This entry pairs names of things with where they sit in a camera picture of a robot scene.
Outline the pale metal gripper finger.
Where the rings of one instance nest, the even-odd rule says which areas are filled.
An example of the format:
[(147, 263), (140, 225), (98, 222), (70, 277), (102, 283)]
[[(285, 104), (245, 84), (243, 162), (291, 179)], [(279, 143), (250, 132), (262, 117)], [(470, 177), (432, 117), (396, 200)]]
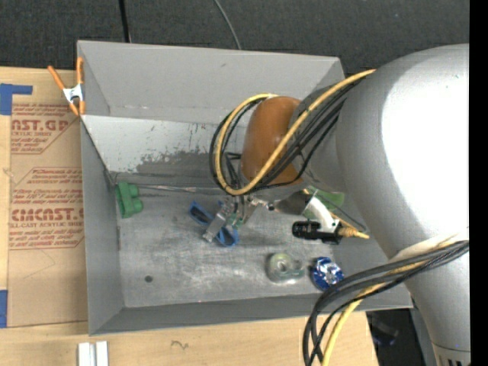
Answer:
[(220, 235), (220, 231), (225, 226), (226, 226), (225, 211), (219, 210), (214, 215), (208, 217), (207, 228), (204, 231), (203, 238), (207, 242), (213, 242), (213, 240)]

